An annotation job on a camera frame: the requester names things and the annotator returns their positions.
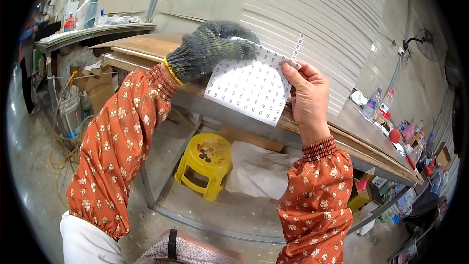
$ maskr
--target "black strap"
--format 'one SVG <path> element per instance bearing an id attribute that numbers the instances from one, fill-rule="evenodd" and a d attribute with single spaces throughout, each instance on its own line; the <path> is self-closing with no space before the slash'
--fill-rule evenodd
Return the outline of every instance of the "black strap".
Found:
<path id="1" fill-rule="evenodd" d="M 168 239 L 168 258 L 171 260 L 177 260 L 176 237 L 177 237 L 177 229 L 171 229 L 169 231 L 169 239 Z"/>

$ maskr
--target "hand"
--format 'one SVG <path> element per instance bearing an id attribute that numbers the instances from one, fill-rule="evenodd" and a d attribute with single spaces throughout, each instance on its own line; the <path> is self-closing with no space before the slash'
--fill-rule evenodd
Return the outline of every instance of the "hand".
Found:
<path id="1" fill-rule="evenodd" d="M 295 61 L 301 65 L 299 71 L 287 62 L 282 63 L 281 67 L 292 85 L 293 118 L 300 128 L 303 145 L 307 146 L 331 135 L 326 121 L 329 81 L 309 63 Z"/>
<path id="2" fill-rule="evenodd" d="M 254 58 L 253 43 L 227 40 L 229 36 L 259 43 L 254 33 L 236 22 L 206 21 L 191 35 L 182 37 L 182 44 L 166 56 L 167 64 L 182 83 L 187 83 L 210 73 L 226 58 Z"/>

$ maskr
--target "concrete floor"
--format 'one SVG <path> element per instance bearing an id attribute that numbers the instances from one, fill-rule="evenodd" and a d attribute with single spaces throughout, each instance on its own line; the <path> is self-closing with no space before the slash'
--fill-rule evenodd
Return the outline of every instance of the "concrete floor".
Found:
<path id="1" fill-rule="evenodd" d="M 15 69 L 9 88 L 7 103 L 9 155 L 12 162 L 14 184 L 25 207 L 27 218 L 34 227 L 39 245 L 51 263 L 62 263 L 62 238 L 59 231 L 61 215 L 67 210 L 59 194 L 64 193 L 73 172 L 69 166 L 54 169 L 49 162 L 55 147 L 52 127 L 44 111 L 29 116 L 26 112 L 21 91 L 21 71 Z M 155 133 L 153 147 L 146 162 L 152 187 L 158 183 L 159 170 L 170 167 L 176 150 L 191 129 L 184 123 L 179 125 L 167 120 Z M 130 192 L 128 214 L 131 230 L 119 244 L 128 262 L 135 261 L 169 228 L 179 228 L 192 236 L 220 248 L 232 249 L 244 255 L 246 263 L 275 263 L 283 245 L 247 242 L 218 236 L 185 226 L 166 218 L 149 208 L 142 195 L 143 183 L 139 176 L 134 180 Z M 258 235 L 279 236 L 279 220 L 275 204 L 263 198 L 249 198 L 220 193 L 219 200 L 210 204 L 185 186 L 173 184 L 161 204 L 174 212 L 195 220 L 212 222 L 227 230 L 250 232 Z M 226 217 L 232 220 L 222 221 Z M 402 224 L 378 225 L 365 236 L 349 235 L 344 246 L 346 264 L 385 263 L 406 236 Z"/>

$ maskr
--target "gray knit glove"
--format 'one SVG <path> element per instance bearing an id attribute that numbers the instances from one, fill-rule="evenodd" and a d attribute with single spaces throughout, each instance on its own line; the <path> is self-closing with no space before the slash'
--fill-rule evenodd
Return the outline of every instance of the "gray knit glove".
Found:
<path id="1" fill-rule="evenodd" d="M 182 83 L 187 83 L 210 73 L 218 62 L 226 58 L 254 58 L 254 44 L 227 40 L 229 36 L 259 44 L 254 33 L 236 22 L 206 21 L 191 35 L 182 37 L 182 44 L 166 56 L 167 65 Z"/>

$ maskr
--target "person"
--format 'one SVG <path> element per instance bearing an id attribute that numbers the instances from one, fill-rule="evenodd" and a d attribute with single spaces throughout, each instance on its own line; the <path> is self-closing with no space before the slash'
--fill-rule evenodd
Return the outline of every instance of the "person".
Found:
<path id="1" fill-rule="evenodd" d="M 26 109 L 28 114 L 35 114 L 39 111 L 39 106 L 35 104 L 32 100 L 31 88 L 32 84 L 32 69 L 33 69 L 33 48 L 34 48 L 34 36 L 39 28 L 47 26 L 47 21 L 35 21 L 34 18 L 31 18 L 30 22 L 27 25 L 27 30 L 21 35 L 20 38 L 20 50 L 18 54 L 18 61 L 21 68 L 21 82 L 24 102 L 26 104 Z"/>
<path id="2" fill-rule="evenodd" d="M 130 185 L 148 157 L 154 129 L 171 109 L 171 97 L 184 83 L 210 73 L 222 59 L 254 58 L 254 45 L 229 41 L 230 35 L 259 42 L 237 23 L 205 22 L 185 35 L 164 63 L 130 73 L 91 121 L 78 170 L 67 189 L 71 211 L 60 223 L 65 263 L 125 263 L 117 241 L 130 230 Z M 287 244 L 277 263 L 342 263 L 344 238 L 352 224 L 347 208 L 352 163 L 346 151 L 337 149 L 327 126 L 328 80 L 307 62 L 298 63 L 299 71 L 281 65 L 293 85 L 293 116 L 304 146 L 303 158 L 288 171 L 288 187 L 278 202 Z M 137 263 L 171 261 L 237 263 L 242 257 L 171 230 Z"/>

